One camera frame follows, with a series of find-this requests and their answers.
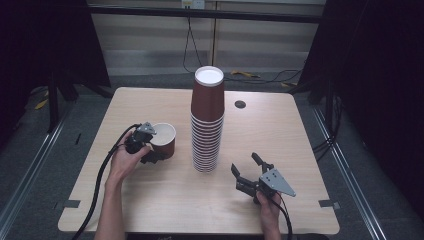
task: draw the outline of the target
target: cable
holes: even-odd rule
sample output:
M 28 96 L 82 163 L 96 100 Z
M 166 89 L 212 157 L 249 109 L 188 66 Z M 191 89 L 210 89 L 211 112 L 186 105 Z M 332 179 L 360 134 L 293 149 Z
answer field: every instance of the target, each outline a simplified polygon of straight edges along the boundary
M 197 50 L 196 41 L 194 40 L 193 31 L 191 29 L 190 17 L 187 18 L 187 21 L 188 21 L 188 30 L 187 30 L 187 36 L 186 36 L 186 44 L 185 44 L 185 48 L 184 48 L 183 67 L 184 67 L 184 69 L 187 72 L 194 73 L 194 72 L 188 70 L 187 69 L 187 66 L 185 65 L 186 57 L 187 57 L 188 39 L 189 39 L 190 35 L 191 35 L 191 40 L 192 40 L 193 45 L 194 45 L 194 50 L 196 52 L 197 61 L 199 62 L 199 65 L 201 67 L 203 66 L 203 64 L 202 64 L 202 62 L 200 60 L 200 57 L 199 57 L 199 52 Z M 282 73 L 285 73 L 285 72 L 296 72 L 293 76 L 291 76 L 291 77 L 289 77 L 287 79 L 283 79 L 283 80 L 280 80 L 279 81 L 279 82 L 286 82 L 286 81 L 289 81 L 289 80 L 293 79 L 294 77 L 296 77 L 302 71 L 303 71 L 303 69 L 300 69 L 300 70 L 283 70 L 283 71 L 279 72 L 272 80 L 263 80 L 263 79 L 235 79 L 235 78 L 229 78 L 229 77 L 225 77 L 224 76 L 224 81 L 227 81 L 227 82 L 241 82 L 241 83 L 247 83 L 247 84 L 266 84 L 266 83 L 278 82 L 277 81 L 277 78 Z
M 284 202 L 283 197 L 281 197 L 281 195 L 278 194 L 278 196 L 280 196 L 280 198 L 281 198 L 281 202 L 283 203 L 285 210 L 278 203 L 276 203 L 271 197 L 269 197 L 266 194 L 264 194 L 264 195 L 268 198 L 269 201 L 271 201 L 272 204 L 274 204 L 276 207 L 278 207 L 278 209 L 280 209 L 280 211 L 283 213 L 284 218 L 286 219 L 287 229 L 288 229 L 287 240 L 291 240 L 292 237 L 293 237 L 293 228 L 292 228 L 292 225 L 291 225 L 289 212 L 287 211 L 287 206 L 286 206 L 286 203 Z
M 184 48 L 184 59 L 183 59 L 183 67 L 184 69 L 189 72 L 189 73 L 194 73 L 190 70 L 187 69 L 186 65 L 185 65 L 185 61 L 186 61 L 186 56 L 187 56 L 187 46 L 188 46 L 188 38 L 191 35 L 191 39 L 193 41 L 193 45 L 194 45 L 194 50 L 196 52 L 197 55 L 197 60 L 199 61 L 199 65 L 202 67 L 202 62 L 200 61 L 200 57 L 199 57 L 199 52 L 197 51 L 197 46 L 196 46 L 196 41 L 194 41 L 194 36 L 193 36 L 193 31 L 191 30 L 191 22 L 190 22 L 190 17 L 187 18 L 188 21 L 188 31 L 187 31 L 187 37 L 186 37 L 186 46 Z
M 247 83 L 247 84 L 266 84 L 266 83 L 272 83 L 272 82 L 286 82 L 289 81 L 291 79 L 293 79 L 294 77 L 296 77 L 299 73 L 301 73 L 303 71 L 303 69 L 300 70 L 283 70 L 281 72 L 279 72 L 272 80 L 263 80 L 263 79 L 235 79 L 235 78 L 229 78 L 229 77 L 224 77 L 224 80 L 227 82 L 241 82 L 241 83 Z M 283 80 L 277 80 L 277 78 L 285 72 L 296 72 L 293 76 L 287 78 L 287 79 L 283 79 Z
M 100 183 L 102 181 L 102 176 L 103 176 L 103 172 L 109 162 L 110 157 L 113 155 L 113 153 L 116 151 L 116 149 L 118 149 L 119 146 L 122 146 L 122 144 L 118 145 L 119 142 L 122 140 L 122 138 L 125 136 L 125 134 L 127 134 L 127 132 L 131 129 L 131 128 L 137 128 L 139 127 L 140 124 L 134 124 L 130 127 L 128 127 L 124 133 L 122 133 L 122 135 L 119 137 L 118 141 L 116 141 L 116 143 L 113 145 L 112 149 L 109 151 L 108 155 L 106 156 L 105 160 L 103 161 L 100 169 L 99 169 L 99 173 L 97 174 L 97 179 L 96 179 L 96 186 L 94 188 L 94 195 L 93 195 L 93 200 L 91 202 L 91 206 L 90 206 L 90 210 L 88 211 L 87 217 L 85 217 L 84 222 L 82 223 L 81 227 L 78 229 L 78 231 L 75 233 L 75 235 L 72 237 L 72 240 L 76 240 L 79 238 L 79 236 L 81 235 L 81 233 L 84 231 L 85 227 L 87 226 L 88 222 L 91 219 L 91 216 L 93 215 L 94 209 L 96 208 L 96 203 L 97 203 L 97 197 L 99 196 L 99 189 L 100 189 Z
M 336 113 L 336 126 L 334 130 L 330 129 L 331 135 L 324 142 L 322 142 L 321 144 L 318 144 L 317 146 L 313 148 L 314 153 L 318 153 L 325 149 L 324 153 L 322 153 L 321 156 L 317 158 L 317 162 L 319 162 L 325 156 L 328 150 L 330 150 L 330 148 L 333 147 L 333 144 L 336 142 L 336 138 L 340 129 L 343 108 L 342 108 L 342 103 L 340 101 L 340 98 L 335 96 L 335 100 L 336 100 L 336 103 L 334 104 L 334 112 Z

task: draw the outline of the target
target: yellow object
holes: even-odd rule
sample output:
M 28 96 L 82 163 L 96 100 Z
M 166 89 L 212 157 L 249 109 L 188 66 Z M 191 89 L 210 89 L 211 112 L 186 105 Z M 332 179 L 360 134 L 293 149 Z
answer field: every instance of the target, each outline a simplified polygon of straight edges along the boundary
M 243 75 L 243 76 L 245 76 L 245 77 L 260 78 L 260 76 L 259 76 L 259 75 L 254 75 L 254 74 L 252 74 L 252 73 L 240 72 L 240 71 L 236 71 L 236 70 L 231 71 L 231 75 L 236 75 L 236 74 L 241 74 L 241 75 Z

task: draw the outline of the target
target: paper cup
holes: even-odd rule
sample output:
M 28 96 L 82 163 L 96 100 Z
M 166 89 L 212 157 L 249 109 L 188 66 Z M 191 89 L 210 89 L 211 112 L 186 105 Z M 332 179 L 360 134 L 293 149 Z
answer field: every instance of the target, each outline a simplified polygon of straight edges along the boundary
M 153 135 L 150 144 L 155 152 L 164 155 L 168 159 L 174 155 L 175 152 L 175 136 L 176 131 L 174 126 L 169 123 L 158 123 L 153 125 L 156 135 Z

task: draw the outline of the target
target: person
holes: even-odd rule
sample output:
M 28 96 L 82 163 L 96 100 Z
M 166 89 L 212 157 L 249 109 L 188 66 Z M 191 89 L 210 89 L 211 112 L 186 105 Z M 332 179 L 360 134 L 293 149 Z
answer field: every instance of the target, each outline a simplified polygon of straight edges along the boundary
M 122 214 L 122 184 L 127 176 L 135 169 L 140 159 L 150 151 L 149 146 L 145 146 L 140 151 L 129 154 L 123 146 L 125 139 L 131 136 L 129 131 L 119 143 L 112 156 L 111 166 L 108 178 L 105 182 L 105 192 L 103 197 L 103 205 L 100 212 L 100 219 L 97 231 L 94 236 L 95 240 L 124 240 L 125 228 Z M 280 210 L 273 205 L 261 193 L 257 192 L 258 200 L 261 204 L 260 220 L 261 229 L 264 233 L 265 240 L 281 240 L 281 233 L 278 224 Z M 278 194 L 275 194 L 273 200 L 281 204 Z

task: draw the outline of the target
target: tabletop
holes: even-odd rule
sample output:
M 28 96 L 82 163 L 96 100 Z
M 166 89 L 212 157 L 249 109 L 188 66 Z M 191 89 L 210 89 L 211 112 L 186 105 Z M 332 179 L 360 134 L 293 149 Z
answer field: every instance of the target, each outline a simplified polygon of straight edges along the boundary
M 123 184 L 125 230 L 134 233 L 261 234 L 259 206 L 236 190 L 234 163 L 241 176 L 257 181 L 261 168 L 251 158 L 256 152 L 272 163 L 296 192 L 282 195 L 293 233 L 336 234 L 333 208 L 328 200 L 296 103 L 289 94 L 225 92 L 225 117 L 218 166 L 201 173 L 192 165 L 191 90 L 119 88 L 110 103 L 70 200 L 78 208 L 65 208 L 61 231 L 76 231 L 87 215 L 95 180 L 108 151 L 122 132 L 135 123 L 167 122 L 176 129 L 175 153 L 156 164 L 138 164 Z M 237 108 L 235 102 L 246 103 Z M 104 194 L 107 167 L 94 214 L 86 231 L 95 231 Z M 280 230 L 287 233 L 280 214 Z

